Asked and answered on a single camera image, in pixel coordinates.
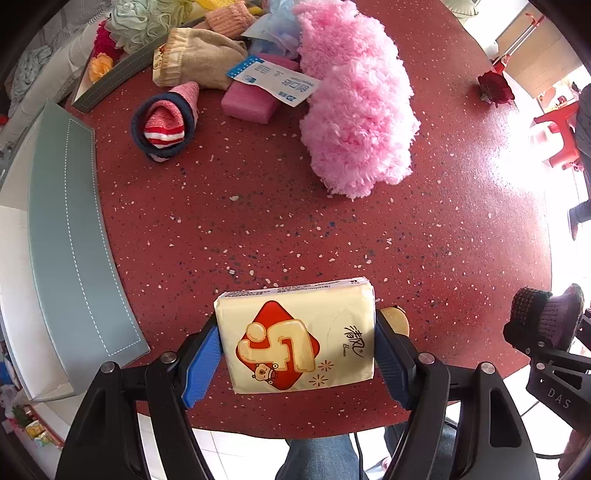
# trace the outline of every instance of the screw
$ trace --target screw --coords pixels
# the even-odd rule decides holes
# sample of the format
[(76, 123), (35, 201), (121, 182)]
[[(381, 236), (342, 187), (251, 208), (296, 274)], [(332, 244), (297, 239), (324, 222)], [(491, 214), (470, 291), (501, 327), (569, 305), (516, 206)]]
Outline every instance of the screw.
[(100, 371), (104, 374), (110, 374), (115, 369), (115, 363), (105, 362), (100, 366)]
[(435, 357), (430, 353), (423, 352), (418, 354), (418, 361), (423, 365), (431, 365), (435, 363)]
[(171, 364), (177, 359), (177, 354), (174, 352), (164, 352), (160, 355), (160, 361), (164, 364)]
[(492, 363), (489, 363), (489, 362), (484, 362), (484, 363), (483, 363), (483, 364), (480, 366), (480, 369), (481, 369), (481, 370), (482, 370), (484, 373), (486, 373), (486, 374), (488, 374), (488, 375), (492, 375), (492, 374), (493, 374), (493, 373), (495, 373), (495, 371), (496, 371), (496, 368), (495, 368), (495, 366), (494, 366)]

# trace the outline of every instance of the blue plastic bag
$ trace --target blue plastic bag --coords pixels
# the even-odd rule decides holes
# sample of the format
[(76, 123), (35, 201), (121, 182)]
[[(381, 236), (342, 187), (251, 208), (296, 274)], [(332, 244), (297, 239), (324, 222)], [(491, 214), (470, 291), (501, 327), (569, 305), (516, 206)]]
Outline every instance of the blue plastic bag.
[(270, 53), (288, 59), (298, 56), (300, 25), (292, 9), (294, 0), (269, 0), (269, 13), (254, 22), (242, 35), (254, 38), (249, 53)]

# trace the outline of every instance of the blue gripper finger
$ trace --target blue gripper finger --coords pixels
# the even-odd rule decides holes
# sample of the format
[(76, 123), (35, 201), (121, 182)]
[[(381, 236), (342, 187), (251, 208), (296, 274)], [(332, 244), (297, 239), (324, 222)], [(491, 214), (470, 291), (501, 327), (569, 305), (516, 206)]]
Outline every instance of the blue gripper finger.
[(185, 389), (181, 395), (185, 407), (191, 408), (205, 396), (221, 358), (222, 343), (215, 325), (187, 367)]

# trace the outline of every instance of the teal leather tray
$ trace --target teal leather tray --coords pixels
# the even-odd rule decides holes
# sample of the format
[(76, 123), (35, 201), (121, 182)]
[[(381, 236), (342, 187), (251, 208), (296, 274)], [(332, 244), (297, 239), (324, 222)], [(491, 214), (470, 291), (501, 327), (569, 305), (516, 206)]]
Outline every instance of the teal leather tray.
[(51, 341), (81, 393), (105, 361), (124, 366), (150, 348), (109, 248), (94, 130), (49, 101), (41, 115), (29, 192), (31, 263)]

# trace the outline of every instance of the red flower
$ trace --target red flower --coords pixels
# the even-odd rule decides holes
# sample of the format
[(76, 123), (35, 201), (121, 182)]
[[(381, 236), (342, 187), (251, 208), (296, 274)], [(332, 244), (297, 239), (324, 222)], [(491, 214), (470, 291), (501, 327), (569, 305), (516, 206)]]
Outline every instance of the red flower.
[(497, 72), (486, 72), (478, 77), (478, 83), (482, 92), (480, 98), (485, 102), (494, 103), (498, 107), (500, 103), (509, 103), (511, 100), (515, 100), (515, 95), (513, 95), (507, 80)]
[(104, 53), (112, 58), (113, 61), (117, 61), (123, 53), (123, 49), (115, 48), (115, 40), (111, 38), (111, 34), (105, 28), (105, 23), (106, 20), (99, 23), (99, 28), (96, 30), (95, 46), (92, 56), (96, 57), (99, 53)]

